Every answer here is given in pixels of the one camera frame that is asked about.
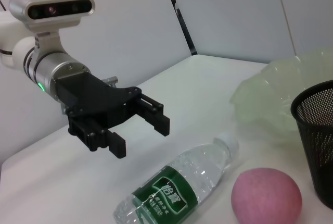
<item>pink sponge ball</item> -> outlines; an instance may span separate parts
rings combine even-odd
[[[302,209],[302,195],[294,180],[271,168],[242,173],[231,201],[239,224],[295,224]]]

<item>white bottle cap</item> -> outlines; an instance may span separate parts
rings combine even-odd
[[[236,138],[230,133],[221,133],[214,138],[214,144],[218,146],[227,146],[230,152],[231,160],[234,160],[239,151],[239,143]]]

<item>green indicator light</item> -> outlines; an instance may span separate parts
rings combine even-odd
[[[41,89],[45,92],[45,89],[43,88],[43,86],[40,83],[38,83],[38,86],[41,87]]]

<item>metal cylinder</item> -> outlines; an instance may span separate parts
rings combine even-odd
[[[70,55],[66,53],[52,53],[40,61],[34,75],[38,86],[58,101],[55,87],[57,79],[83,72],[90,71],[84,64]]]

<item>black cable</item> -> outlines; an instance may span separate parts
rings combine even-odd
[[[2,9],[4,9],[4,11],[7,11],[4,4],[1,2],[0,0],[0,5],[2,7]],[[12,51],[4,51],[3,49],[0,49],[0,54],[4,54],[4,55],[12,55]]]
[[[190,34],[188,32],[188,29],[186,27],[186,23],[185,23],[184,18],[183,18],[182,14],[181,14],[181,11],[179,9],[176,9],[176,0],[171,0],[171,3],[172,3],[173,8],[174,8],[174,10],[176,12],[178,21],[179,21],[179,23],[181,25],[181,28],[182,28],[185,40],[187,42],[188,48],[190,49],[191,54],[193,56],[197,55],[198,53],[196,51],[196,48],[195,48],[194,43],[192,41],[192,38],[191,38],[191,36],[190,36]]]
[[[4,4],[1,2],[1,0],[0,0],[0,5],[1,5],[2,9],[4,9],[4,11],[7,11]]]
[[[12,51],[4,51],[3,49],[0,49],[0,54],[4,54],[4,55],[12,55]]]

